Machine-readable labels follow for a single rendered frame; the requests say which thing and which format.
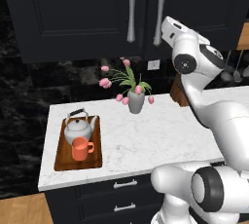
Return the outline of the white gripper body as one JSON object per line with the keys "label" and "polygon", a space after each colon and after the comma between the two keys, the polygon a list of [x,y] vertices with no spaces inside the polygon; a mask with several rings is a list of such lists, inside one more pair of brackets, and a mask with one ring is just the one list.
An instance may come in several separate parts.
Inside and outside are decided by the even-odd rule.
{"label": "white gripper body", "polygon": [[161,38],[168,45],[173,45],[176,38],[188,31],[189,28],[187,26],[170,16],[167,16],[161,24]]}

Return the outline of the dark cabinet door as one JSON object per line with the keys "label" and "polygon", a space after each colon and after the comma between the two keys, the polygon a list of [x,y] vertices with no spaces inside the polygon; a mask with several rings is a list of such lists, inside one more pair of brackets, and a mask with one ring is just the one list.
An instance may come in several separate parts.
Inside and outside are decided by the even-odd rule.
{"label": "dark cabinet door", "polygon": [[25,63],[138,56],[146,0],[135,1],[135,41],[126,41],[128,0],[7,0]]}
{"label": "dark cabinet door", "polygon": [[[171,48],[162,42],[154,44],[159,0],[148,0],[144,58],[166,59]],[[234,50],[245,22],[249,0],[164,0],[162,15],[170,16],[211,42],[219,51]]]}

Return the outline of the white kettle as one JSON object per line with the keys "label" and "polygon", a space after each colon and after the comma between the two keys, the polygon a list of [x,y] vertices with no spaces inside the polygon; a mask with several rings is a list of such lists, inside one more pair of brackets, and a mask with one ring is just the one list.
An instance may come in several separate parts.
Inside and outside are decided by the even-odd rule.
{"label": "white kettle", "polygon": [[[72,119],[73,116],[80,113],[86,114],[86,118],[84,120],[80,118]],[[76,137],[81,136],[84,136],[87,140],[90,140],[91,134],[95,128],[97,115],[95,115],[90,122],[88,121],[88,118],[89,113],[85,110],[85,108],[81,108],[67,114],[65,120],[64,136],[68,144],[72,144]]]}

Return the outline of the brown wooden tray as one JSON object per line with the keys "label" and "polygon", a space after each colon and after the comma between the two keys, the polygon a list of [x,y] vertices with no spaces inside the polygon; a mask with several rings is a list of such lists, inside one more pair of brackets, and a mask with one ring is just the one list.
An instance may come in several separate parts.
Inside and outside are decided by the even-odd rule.
{"label": "brown wooden tray", "polygon": [[102,167],[102,151],[101,151],[101,133],[100,133],[100,118],[95,121],[95,129],[91,134],[90,142],[94,143],[94,151],[88,154],[83,161],[75,161],[72,157],[72,147],[67,143],[64,136],[66,127],[65,120],[62,120],[60,137],[56,149],[54,162],[55,171],[101,168]]}

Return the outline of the orange mug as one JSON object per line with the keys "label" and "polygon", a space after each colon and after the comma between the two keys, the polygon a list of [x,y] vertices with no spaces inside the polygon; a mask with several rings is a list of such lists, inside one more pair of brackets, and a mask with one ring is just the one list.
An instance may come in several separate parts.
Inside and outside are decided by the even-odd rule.
{"label": "orange mug", "polygon": [[94,143],[84,136],[76,137],[72,141],[72,157],[75,161],[84,161],[93,152]]}

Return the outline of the pink tulip bunch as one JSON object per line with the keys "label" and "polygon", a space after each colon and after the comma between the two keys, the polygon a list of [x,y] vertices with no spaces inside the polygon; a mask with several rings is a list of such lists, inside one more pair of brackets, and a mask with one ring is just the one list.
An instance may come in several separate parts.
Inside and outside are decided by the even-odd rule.
{"label": "pink tulip bunch", "polygon": [[113,71],[114,75],[111,79],[109,78],[102,78],[99,81],[99,86],[108,89],[112,86],[114,82],[119,82],[120,86],[128,86],[128,89],[124,91],[123,93],[119,93],[116,96],[116,101],[121,101],[123,105],[127,105],[129,103],[129,99],[127,96],[124,96],[125,93],[135,93],[136,95],[141,95],[142,93],[149,92],[148,101],[150,104],[153,104],[155,102],[154,97],[152,96],[152,87],[146,83],[139,81],[139,83],[136,83],[135,76],[132,71],[130,60],[128,58],[121,57],[121,61],[124,64],[125,72],[110,68],[107,65],[103,65],[101,67],[101,70],[104,72]]}

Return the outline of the brown wooden block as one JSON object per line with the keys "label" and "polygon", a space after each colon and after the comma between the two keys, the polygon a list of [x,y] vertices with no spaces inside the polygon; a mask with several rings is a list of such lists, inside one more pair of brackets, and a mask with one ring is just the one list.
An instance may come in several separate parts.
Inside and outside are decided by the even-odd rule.
{"label": "brown wooden block", "polygon": [[189,105],[182,89],[181,78],[179,74],[175,76],[174,82],[170,89],[170,96],[176,103],[179,104],[180,107]]}

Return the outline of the grey hanging ladle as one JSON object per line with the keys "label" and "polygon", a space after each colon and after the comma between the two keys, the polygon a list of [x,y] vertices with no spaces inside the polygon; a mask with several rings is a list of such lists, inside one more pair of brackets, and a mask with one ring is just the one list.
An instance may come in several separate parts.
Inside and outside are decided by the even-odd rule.
{"label": "grey hanging ladle", "polygon": [[[228,62],[228,60],[230,59],[230,56],[231,56],[231,52],[228,52],[227,62]],[[227,70],[224,70],[224,71],[221,73],[221,79],[222,79],[224,82],[230,82],[230,81],[232,80],[232,75],[231,75]]]}

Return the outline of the wooden shelf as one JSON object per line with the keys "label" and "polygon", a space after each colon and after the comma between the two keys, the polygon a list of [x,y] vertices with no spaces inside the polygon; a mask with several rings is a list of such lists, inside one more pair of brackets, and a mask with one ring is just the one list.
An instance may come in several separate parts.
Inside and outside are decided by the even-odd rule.
{"label": "wooden shelf", "polygon": [[243,24],[236,49],[238,51],[249,50],[249,21]]}

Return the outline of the grey vase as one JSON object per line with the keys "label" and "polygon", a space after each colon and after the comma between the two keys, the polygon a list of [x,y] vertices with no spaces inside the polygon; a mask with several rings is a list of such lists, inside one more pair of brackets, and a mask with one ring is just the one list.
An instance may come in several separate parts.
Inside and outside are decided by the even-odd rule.
{"label": "grey vase", "polygon": [[128,94],[128,108],[132,114],[139,114],[142,110],[145,95],[143,93],[137,94],[129,91]]}

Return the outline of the grey hanging spoon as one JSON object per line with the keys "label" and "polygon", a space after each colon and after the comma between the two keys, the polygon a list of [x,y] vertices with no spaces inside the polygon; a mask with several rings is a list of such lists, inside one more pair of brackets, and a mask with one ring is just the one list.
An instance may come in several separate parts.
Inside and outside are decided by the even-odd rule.
{"label": "grey hanging spoon", "polygon": [[241,57],[243,55],[243,50],[240,51],[239,53],[239,58],[238,58],[238,61],[237,61],[237,64],[236,64],[236,68],[233,72],[233,79],[236,83],[239,83],[241,81],[241,76],[240,76],[240,73],[238,72],[238,66],[239,66],[239,63],[241,61]]}

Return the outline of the dark drawer front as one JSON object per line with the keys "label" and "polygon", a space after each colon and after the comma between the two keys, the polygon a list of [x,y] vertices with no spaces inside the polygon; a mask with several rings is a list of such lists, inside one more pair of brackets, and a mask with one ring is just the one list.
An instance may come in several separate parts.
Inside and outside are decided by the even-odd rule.
{"label": "dark drawer front", "polygon": [[[115,182],[126,183],[126,182],[131,181],[132,179],[137,180],[138,184],[135,186],[128,186],[128,187],[118,188],[118,189],[113,188],[113,185]],[[75,187],[75,194],[76,194],[76,199],[79,200],[79,199],[86,198],[87,196],[93,195],[93,194],[98,194],[98,193],[103,194],[103,193],[112,192],[114,190],[135,188],[135,187],[138,187],[141,185],[147,185],[147,184],[151,184],[150,173],[79,185]]]}
{"label": "dark drawer front", "polygon": [[108,197],[97,197],[89,201],[83,202],[83,213],[85,219],[109,213],[116,213],[114,207],[126,206],[131,203],[136,204],[136,208],[159,204],[162,202],[163,195],[157,192],[135,192],[135,193],[124,193],[121,195],[111,195]]}

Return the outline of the white wall socket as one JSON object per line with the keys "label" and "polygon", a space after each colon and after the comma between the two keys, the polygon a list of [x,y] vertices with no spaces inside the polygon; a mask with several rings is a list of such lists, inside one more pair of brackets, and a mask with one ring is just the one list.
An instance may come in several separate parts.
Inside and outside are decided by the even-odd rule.
{"label": "white wall socket", "polygon": [[148,70],[159,70],[160,69],[160,60],[149,60],[148,61]]}

